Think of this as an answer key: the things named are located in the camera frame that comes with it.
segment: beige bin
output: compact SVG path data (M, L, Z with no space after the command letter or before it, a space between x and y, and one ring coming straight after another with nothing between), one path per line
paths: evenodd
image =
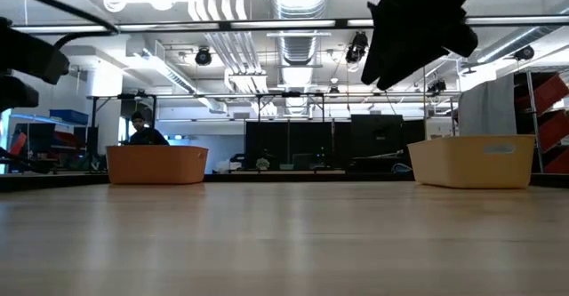
M111 184L192 184L204 180L207 148L109 146Z
M526 188L533 135L464 136L410 144L415 179L449 188Z

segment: blue bin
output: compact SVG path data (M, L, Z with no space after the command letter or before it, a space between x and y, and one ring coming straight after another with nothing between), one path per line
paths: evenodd
M50 116L58 117L66 123L81 125L89 124L89 115L72 109L50 109Z

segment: wooden table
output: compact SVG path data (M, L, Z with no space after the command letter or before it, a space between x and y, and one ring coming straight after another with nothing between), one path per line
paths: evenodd
M207 183L0 195L0 294L569 294L569 191Z

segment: white pillar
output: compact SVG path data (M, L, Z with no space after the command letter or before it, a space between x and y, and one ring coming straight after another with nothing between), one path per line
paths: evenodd
M117 96L123 90L123 72L105 61L89 72L87 77L87 90L92 96ZM98 100L97 107L104 100ZM87 102L85 112L91 115L92 101ZM118 125L121 115L121 101L110 100L103 106L95 117L95 126L99 127L99 141L97 152L102 155L107 152L107 146L117 145Z

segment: person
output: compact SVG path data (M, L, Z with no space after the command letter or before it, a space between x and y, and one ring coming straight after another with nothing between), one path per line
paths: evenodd
M146 121L140 111L132 114L131 122L136 133L131 136L129 145L170 145L156 128L150 129L144 125Z

